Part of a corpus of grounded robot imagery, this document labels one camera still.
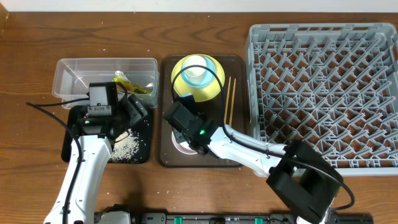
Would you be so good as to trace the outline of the white bowl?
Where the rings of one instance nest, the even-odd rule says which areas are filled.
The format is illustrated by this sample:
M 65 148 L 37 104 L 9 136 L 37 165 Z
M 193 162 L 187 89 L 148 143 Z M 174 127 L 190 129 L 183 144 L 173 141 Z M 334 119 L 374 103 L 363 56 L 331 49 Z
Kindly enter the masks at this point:
M 180 133 L 175 133 L 172 131 L 172 143 L 174 147 L 181 152 L 182 154 L 186 155 L 195 155 L 197 154 L 196 151 L 191 149 L 188 143 L 184 140 Z

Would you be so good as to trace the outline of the green orange snack wrapper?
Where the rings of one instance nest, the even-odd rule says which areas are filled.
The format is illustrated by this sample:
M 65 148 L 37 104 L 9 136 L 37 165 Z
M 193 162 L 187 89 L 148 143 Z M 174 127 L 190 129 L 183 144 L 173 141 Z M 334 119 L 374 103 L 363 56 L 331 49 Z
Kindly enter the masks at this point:
M 140 86 L 131 82 L 127 76 L 120 70 L 115 71 L 115 76 L 113 78 L 114 82 L 120 82 L 128 92 L 134 94 L 149 94 L 152 93 L 153 90 L 150 90 L 146 87 Z

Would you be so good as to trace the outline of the rice pile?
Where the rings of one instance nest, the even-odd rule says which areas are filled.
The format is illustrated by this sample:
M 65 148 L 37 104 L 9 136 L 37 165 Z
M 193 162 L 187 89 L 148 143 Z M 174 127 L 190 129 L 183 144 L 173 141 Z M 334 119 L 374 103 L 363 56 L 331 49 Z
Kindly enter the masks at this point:
M 146 140 L 142 139 L 137 131 L 128 129 L 116 139 L 109 162 L 115 164 L 142 163 L 147 156 L 148 146 Z

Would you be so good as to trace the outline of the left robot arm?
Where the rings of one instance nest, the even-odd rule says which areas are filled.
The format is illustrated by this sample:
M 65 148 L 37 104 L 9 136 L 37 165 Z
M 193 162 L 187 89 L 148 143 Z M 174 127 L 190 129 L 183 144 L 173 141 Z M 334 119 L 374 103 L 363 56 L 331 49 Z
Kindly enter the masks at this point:
M 107 163 L 143 163 L 149 157 L 141 126 L 149 123 L 149 112 L 135 95 L 121 100 L 114 116 L 92 116 L 93 110 L 76 105 L 69 112 L 62 149 L 68 169 L 46 223 L 94 223 Z

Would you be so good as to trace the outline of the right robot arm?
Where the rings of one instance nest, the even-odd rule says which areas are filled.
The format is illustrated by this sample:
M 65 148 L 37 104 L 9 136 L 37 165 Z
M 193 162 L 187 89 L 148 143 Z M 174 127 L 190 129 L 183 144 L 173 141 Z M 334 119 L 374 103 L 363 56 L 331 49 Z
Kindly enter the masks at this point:
M 180 102 L 173 103 L 164 119 L 195 152 L 235 161 L 265 178 L 290 211 L 307 222 L 324 220 L 343 183 L 342 176 L 303 141 L 260 141 L 193 114 Z

